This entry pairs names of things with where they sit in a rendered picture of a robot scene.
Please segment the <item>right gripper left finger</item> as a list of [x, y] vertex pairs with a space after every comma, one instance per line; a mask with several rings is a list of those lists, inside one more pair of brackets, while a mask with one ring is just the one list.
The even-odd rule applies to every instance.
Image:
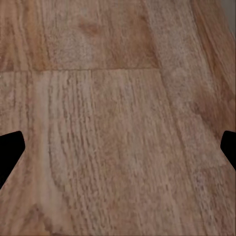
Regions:
[[0, 189], [25, 150], [21, 131], [0, 136]]

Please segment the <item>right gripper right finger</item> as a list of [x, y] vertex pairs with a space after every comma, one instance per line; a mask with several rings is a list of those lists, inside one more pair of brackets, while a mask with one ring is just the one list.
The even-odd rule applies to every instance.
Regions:
[[236, 133], [225, 131], [222, 136], [220, 148], [236, 170]]

